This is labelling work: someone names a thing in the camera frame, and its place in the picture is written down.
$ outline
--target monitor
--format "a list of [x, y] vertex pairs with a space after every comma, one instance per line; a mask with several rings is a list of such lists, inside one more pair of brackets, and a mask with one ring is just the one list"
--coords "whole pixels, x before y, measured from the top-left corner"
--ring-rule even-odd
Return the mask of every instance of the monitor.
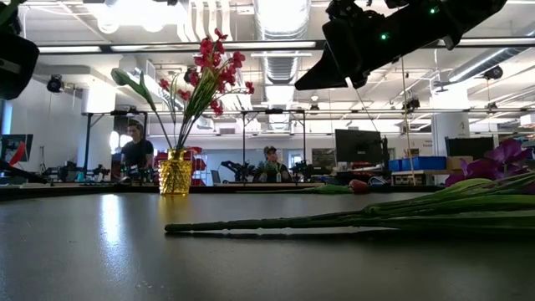
[[32, 152], [33, 135], [2, 135], [0, 139], [0, 159], [10, 161], [21, 142], [26, 143], [26, 151], [21, 162], [28, 162]]
[[482, 159], [487, 151], [494, 149], [494, 138], [455, 138], [446, 137], [448, 156], [472, 156], [474, 160]]
[[219, 176], [219, 171], [210, 171], [210, 173], [212, 184], [221, 184], [221, 177]]
[[381, 134], [378, 131], [336, 130], [338, 162], [383, 163]]

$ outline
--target table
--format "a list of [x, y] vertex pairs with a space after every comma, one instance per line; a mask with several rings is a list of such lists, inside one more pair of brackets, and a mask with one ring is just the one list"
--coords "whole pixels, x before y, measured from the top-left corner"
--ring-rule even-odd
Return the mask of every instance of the table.
[[[456, 171], [415, 171], [416, 185], [435, 185], [434, 176], [449, 176]], [[393, 171], [392, 185], [413, 185], [412, 171]]]
[[0, 202], [0, 300], [535, 298], [533, 241], [331, 234], [351, 228], [163, 232], [168, 222], [349, 211], [416, 195], [125, 193]]

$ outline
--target person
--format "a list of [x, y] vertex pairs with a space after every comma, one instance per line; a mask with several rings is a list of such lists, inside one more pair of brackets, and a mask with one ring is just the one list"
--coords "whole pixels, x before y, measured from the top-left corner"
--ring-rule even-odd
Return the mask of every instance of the person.
[[138, 166], [139, 168], [151, 168], [154, 156], [154, 147], [150, 141], [141, 138], [143, 126], [138, 122], [130, 122], [127, 134], [132, 137], [120, 151], [121, 163], [126, 166]]
[[278, 162], [277, 149], [274, 146], [266, 146], [264, 155], [266, 161], [259, 165], [256, 181], [268, 183], [292, 181], [288, 168]]

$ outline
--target green stem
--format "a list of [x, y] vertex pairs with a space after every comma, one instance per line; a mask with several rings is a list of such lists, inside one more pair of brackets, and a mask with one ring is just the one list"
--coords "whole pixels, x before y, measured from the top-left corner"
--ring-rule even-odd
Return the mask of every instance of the green stem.
[[169, 136], [167, 135], [166, 128], [164, 127], [164, 123], [161, 122], [160, 115], [158, 114], [158, 112], [156, 112], [156, 110], [154, 110], [154, 113], [156, 114], [156, 117], [158, 118], [158, 122], [160, 122], [161, 130], [164, 131], [164, 136], [166, 137], [167, 144], [169, 145], [169, 148], [172, 149], [173, 145], [171, 144], [171, 141], [169, 140]]

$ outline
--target gold vase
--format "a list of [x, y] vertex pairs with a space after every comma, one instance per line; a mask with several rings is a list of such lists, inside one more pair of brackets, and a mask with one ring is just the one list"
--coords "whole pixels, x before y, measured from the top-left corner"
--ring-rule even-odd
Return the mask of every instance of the gold vase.
[[160, 162], [160, 194], [183, 195], [190, 193], [191, 160], [185, 160], [186, 150], [168, 150], [167, 160]]

